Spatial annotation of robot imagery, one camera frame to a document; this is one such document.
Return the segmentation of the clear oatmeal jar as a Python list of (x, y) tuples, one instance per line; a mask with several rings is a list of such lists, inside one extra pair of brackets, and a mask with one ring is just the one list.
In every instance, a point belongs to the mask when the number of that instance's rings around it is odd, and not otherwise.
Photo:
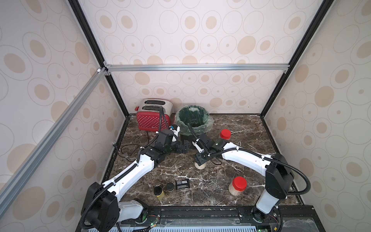
[(202, 164), (202, 165), (199, 165), (197, 162), (194, 162), (194, 165), (195, 165), (195, 167), (196, 167), (197, 169), (199, 169), (199, 170), (203, 170), (203, 169), (205, 169), (205, 167), (206, 167), (206, 163), (204, 163), (204, 164)]

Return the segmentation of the black trash bin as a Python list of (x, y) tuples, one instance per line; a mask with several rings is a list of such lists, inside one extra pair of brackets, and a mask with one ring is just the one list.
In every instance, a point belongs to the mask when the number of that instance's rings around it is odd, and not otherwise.
[(191, 134), (191, 135), (180, 134), (181, 141), (187, 140), (190, 143), (196, 142), (199, 138), (200, 138), (200, 136), (196, 135), (196, 134)]

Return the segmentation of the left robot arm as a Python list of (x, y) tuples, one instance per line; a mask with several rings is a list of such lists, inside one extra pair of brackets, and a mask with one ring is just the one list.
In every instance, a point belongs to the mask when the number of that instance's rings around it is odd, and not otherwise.
[(187, 140), (142, 148), (139, 160), (103, 184), (93, 183), (87, 191), (81, 211), (81, 229), (97, 229), (108, 232), (118, 222), (134, 219), (140, 222), (147, 218), (147, 205), (136, 199), (129, 202), (120, 200), (125, 193), (144, 175), (151, 172), (171, 153), (186, 154), (190, 143)]

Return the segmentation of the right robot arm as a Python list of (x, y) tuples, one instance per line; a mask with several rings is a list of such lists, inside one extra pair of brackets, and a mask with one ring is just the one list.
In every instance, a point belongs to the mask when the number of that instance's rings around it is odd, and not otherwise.
[[(279, 153), (260, 154), (221, 138), (214, 141), (208, 137), (199, 137), (192, 144), (198, 151), (195, 162), (199, 166), (213, 158), (223, 158), (246, 166), (265, 177), (265, 190), (252, 209), (256, 221), (263, 221), (287, 196), (303, 195), (311, 189), (309, 178), (299, 169), (289, 165), (285, 157)], [(304, 179), (305, 189), (289, 190), (294, 180), (293, 172)]]

